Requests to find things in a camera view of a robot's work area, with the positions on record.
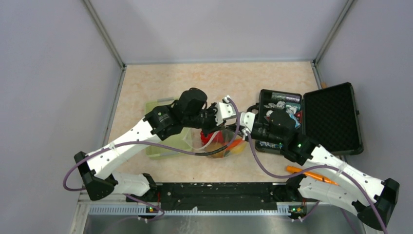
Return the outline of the red bell pepper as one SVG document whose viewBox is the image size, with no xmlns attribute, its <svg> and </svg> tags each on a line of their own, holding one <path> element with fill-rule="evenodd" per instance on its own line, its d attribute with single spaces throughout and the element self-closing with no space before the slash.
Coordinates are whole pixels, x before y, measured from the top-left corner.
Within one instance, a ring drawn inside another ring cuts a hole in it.
<svg viewBox="0 0 413 234">
<path fill-rule="evenodd" d="M 223 131 L 216 131 L 205 135 L 202 131 L 200 132 L 200 140 L 202 146 L 208 145 L 210 143 L 225 143 L 225 138 Z"/>
</svg>

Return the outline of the clear polka dot zip bag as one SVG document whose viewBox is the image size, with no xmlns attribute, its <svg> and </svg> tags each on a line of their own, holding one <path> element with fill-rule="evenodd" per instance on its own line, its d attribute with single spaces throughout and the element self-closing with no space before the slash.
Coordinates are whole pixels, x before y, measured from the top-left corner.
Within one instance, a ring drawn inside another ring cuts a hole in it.
<svg viewBox="0 0 413 234">
<path fill-rule="evenodd" d="M 190 133 L 192 136 L 192 151 L 196 153 L 208 153 L 218 148 L 226 146 L 233 139 L 234 133 L 230 130 L 222 130 L 222 131 L 223 131 L 223 135 L 225 138 L 225 143 L 210 143 L 208 145 L 202 146 L 201 140 L 200 140 L 201 130 L 190 129 Z M 226 157 L 232 156 L 232 155 L 237 155 L 237 154 L 232 154 L 231 151 L 228 150 L 228 154 L 226 155 Z"/>
</svg>

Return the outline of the green perforated plastic basket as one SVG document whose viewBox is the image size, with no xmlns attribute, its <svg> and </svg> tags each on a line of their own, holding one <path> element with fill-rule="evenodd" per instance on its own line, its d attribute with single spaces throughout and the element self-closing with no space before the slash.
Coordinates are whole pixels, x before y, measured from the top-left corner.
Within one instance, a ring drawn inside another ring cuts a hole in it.
<svg viewBox="0 0 413 234">
<path fill-rule="evenodd" d="M 149 101 L 145 104 L 145 114 L 152 111 L 156 106 L 172 104 L 178 97 L 162 98 Z M 170 136 L 159 144 L 169 146 L 183 151 L 192 151 L 192 136 L 189 128 L 183 128 L 180 134 Z M 145 149 L 145 154 L 150 159 L 164 159 L 183 155 L 183 153 L 156 147 L 149 146 Z"/>
</svg>

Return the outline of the yellow lemon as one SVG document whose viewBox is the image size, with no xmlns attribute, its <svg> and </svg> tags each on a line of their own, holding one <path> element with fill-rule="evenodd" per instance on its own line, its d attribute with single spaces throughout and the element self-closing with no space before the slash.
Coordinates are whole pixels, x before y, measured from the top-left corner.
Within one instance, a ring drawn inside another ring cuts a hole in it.
<svg viewBox="0 0 413 234">
<path fill-rule="evenodd" d="M 246 148 L 246 144 L 242 144 L 242 145 L 237 145 L 234 148 L 231 149 L 231 153 L 232 154 L 240 154 L 244 151 L 244 149 Z"/>
</svg>

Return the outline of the brown potato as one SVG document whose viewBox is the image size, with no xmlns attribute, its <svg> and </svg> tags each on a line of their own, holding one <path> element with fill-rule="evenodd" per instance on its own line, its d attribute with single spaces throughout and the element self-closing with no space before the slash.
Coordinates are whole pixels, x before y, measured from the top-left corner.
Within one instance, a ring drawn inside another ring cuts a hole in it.
<svg viewBox="0 0 413 234">
<path fill-rule="evenodd" d="M 225 147 L 218 148 L 210 152 L 209 158 L 224 158 L 228 154 L 228 150 Z"/>
</svg>

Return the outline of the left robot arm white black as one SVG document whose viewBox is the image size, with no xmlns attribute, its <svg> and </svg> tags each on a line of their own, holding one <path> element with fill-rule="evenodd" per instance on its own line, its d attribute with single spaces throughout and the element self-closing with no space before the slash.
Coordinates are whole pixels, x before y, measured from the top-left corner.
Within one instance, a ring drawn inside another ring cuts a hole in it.
<svg viewBox="0 0 413 234">
<path fill-rule="evenodd" d="M 156 183 L 149 174 L 125 174 L 116 169 L 138 152 L 180 134 L 184 128 L 200 129 L 207 135 L 236 115 L 230 97 L 208 106 L 207 95 L 197 88 L 184 91 L 171 104 L 154 107 L 130 130 L 100 150 L 74 156 L 89 199 L 129 194 L 147 202 L 153 200 Z"/>
</svg>

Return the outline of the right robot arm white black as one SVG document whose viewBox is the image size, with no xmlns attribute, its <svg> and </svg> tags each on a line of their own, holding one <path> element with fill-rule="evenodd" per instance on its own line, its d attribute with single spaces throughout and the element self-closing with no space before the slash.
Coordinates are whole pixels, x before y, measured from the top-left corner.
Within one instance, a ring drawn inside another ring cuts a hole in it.
<svg viewBox="0 0 413 234">
<path fill-rule="evenodd" d="M 242 113 L 240 125 L 248 140 L 276 143 L 280 153 L 299 164 L 299 177 L 286 186 L 292 201 L 302 197 L 329 203 L 347 210 L 370 228 L 387 233 L 387 225 L 398 202 L 400 184 L 392 179 L 368 175 L 334 156 L 318 141 L 296 130 L 288 113 L 275 110 L 268 121 L 261 122 L 254 113 Z"/>
</svg>

